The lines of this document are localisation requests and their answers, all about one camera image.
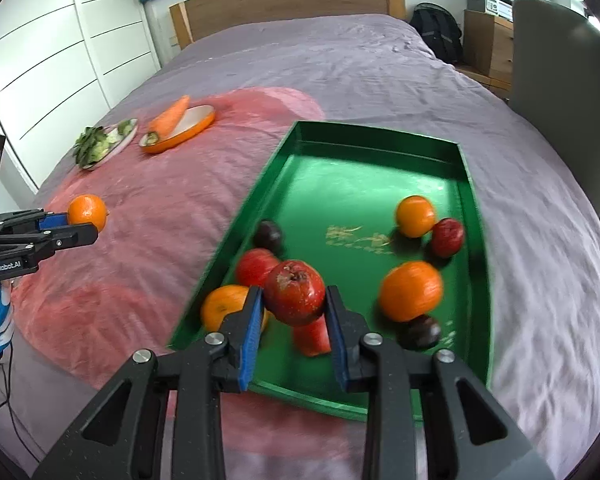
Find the screw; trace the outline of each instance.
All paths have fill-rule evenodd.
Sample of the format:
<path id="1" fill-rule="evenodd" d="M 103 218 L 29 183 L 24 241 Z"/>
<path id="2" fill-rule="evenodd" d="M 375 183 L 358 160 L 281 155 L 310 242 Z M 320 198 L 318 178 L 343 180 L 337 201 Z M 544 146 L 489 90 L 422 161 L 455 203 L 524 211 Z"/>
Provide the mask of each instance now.
<path id="1" fill-rule="evenodd" d="M 150 350 L 146 350 L 143 348 L 142 350 L 136 350 L 134 352 L 134 361 L 136 363 L 145 363 L 149 359 L 151 359 L 151 351 Z"/>
<path id="2" fill-rule="evenodd" d="M 447 348 L 443 348 L 442 350 L 438 350 L 436 352 L 436 358 L 441 363 L 452 363 L 456 360 L 456 354 Z"/>
<path id="3" fill-rule="evenodd" d="M 382 344 L 382 336 L 375 332 L 369 332 L 368 334 L 364 335 L 362 341 L 369 346 L 378 346 Z"/>
<path id="4" fill-rule="evenodd" d="M 211 334 L 205 335 L 205 343 L 208 345 L 221 345 L 224 343 L 224 335 L 219 332 L 212 332 Z"/>

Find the backpack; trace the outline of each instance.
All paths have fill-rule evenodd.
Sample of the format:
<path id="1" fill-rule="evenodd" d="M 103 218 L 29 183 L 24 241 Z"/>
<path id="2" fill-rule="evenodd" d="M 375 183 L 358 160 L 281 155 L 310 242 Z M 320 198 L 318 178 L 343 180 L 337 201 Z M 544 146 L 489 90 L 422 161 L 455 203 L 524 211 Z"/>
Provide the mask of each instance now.
<path id="1" fill-rule="evenodd" d="M 417 4 L 410 25 L 438 59 L 445 63 L 462 61 L 462 31 L 448 10 L 436 4 Z"/>

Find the red apple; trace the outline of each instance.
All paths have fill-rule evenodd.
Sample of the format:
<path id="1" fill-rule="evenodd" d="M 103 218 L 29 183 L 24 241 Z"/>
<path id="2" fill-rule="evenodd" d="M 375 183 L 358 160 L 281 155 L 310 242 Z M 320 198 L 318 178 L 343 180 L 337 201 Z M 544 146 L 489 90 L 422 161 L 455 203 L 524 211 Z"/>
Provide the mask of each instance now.
<path id="1" fill-rule="evenodd" d="M 464 243 L 464 228 L 455 218 L 443 218 L 431 230 L 431 250 L 440 258 L 450 258 Z"/>
<path id="2" fill-rule="evenodd" d="M 271 251 L 251 249 L 242 255 L 235 267 L 235 279 L 240 285 L 264 286 L 267 276 L 279 263 Z"/>
<path id="3" fill-rule="evenodd" d="M 307 357 L 331 352 L 324 315 L 305 326 L 294 327 L 294 345 Z"/>
<path id="4" fill-rule="evenodd" d="M 287 260 L 273 269 L 264 283 L 264 302 L 276 319 L 302 326 L 322 314 L 324 282 L 312 266 Z"/>

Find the carrot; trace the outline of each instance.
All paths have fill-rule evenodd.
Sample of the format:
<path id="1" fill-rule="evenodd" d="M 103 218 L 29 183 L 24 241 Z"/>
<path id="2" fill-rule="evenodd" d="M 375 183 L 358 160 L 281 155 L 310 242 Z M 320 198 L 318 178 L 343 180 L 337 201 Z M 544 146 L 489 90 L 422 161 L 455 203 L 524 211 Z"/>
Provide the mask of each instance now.
<path id="1" fill-rule="evenodd" d="M 166 139 L 178 125 L 187 108 L 189 96 L 183 95 L 149 123 L 149 132 L 155 132 L 160 140 Z"/>

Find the bed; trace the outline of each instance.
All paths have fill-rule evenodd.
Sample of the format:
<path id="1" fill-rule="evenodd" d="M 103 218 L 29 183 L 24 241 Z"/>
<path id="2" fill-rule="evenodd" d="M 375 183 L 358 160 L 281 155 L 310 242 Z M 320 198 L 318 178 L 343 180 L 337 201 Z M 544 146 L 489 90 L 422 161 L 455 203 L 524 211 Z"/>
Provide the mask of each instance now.
<path id="1" fill-rule="evenodd" d="M 132 143 L 90 174 L 67 155 L 36 197 L 62 210 L 92 192 L 110 209 L 94 246 L 56 254 L 15 289 L 11 402 L 37 459 L 134 350 L 165 351 L 289 126 L 330 120 L 462 146 L 490 262 L 491 390 L 558 479 L 581 460 L 600 432 L 600 222 L 541 134 L 435 59 L 401 21 L 404 9 L 404 0 L 187 0 L 171 9 L 183 52 L 101 123 L 146 124 L 187 93 L 216 107 L 214 125 L 153 158 Z M 224 396 L 222 413 L 229 479 L 360 476 L 363 424 L 255 394 Z M 4 409 L 0 448 L 34 470 Z M 421 478 L 425 469 L 420 438 Z"/>

